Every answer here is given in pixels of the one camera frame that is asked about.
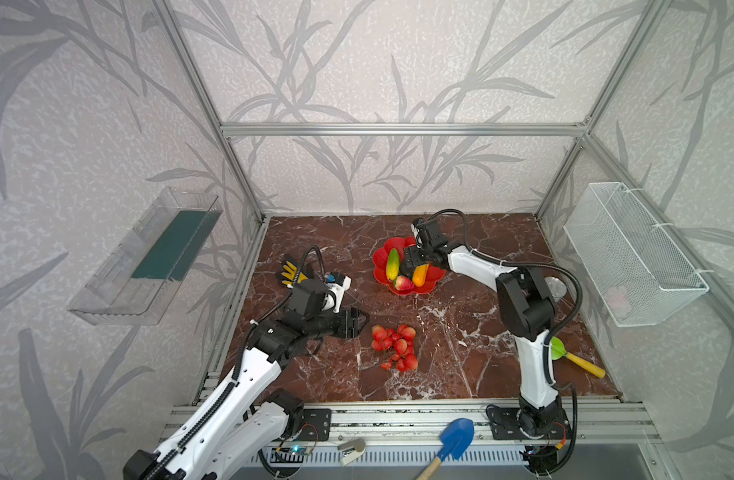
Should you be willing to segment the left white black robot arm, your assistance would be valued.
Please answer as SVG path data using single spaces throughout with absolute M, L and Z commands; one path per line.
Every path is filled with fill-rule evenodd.
M 302 400 L 282 389 L 262 404 L 256 400 L 309 342 L 359 336 L 369 316 L 344 306 L 350 285 L 350 277 L 335 273 L 292 286 L 250 329 L 217 389 L 154 452 L 135 452 L 124 478 L 228 479 L 270 442 L 298 435 Z

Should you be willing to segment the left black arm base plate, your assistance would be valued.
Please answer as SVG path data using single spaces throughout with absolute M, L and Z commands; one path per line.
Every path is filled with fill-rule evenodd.
M 332 426 L 332 410 L 329 408 L 304 408 L 288 419 L 281 439 L 321 442 L 327 441 Z

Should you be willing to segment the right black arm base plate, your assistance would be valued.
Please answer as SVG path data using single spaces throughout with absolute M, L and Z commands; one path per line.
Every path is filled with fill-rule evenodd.
M 485 409 L 495 440 L 545 440 L 549 437 L 563 439 L 568 416 L 556 405 L 542 409 L 500 407 L 490 404 Z

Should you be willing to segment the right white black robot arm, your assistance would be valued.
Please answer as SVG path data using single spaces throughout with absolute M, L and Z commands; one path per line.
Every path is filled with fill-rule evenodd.
M 512 419 L 489 409 L 490 421 L 539 438 L 563 413 L 551 364 L 550 334 L 557 304 L 537 264 L 496 260 L 457 241 L 431 224 L 413 227 L 415 244 L 405 249 L 404 267 L 430 264 L 464 275 L 497 296 L 500 320 L 515 339 L 521 386 L 519 411 Z

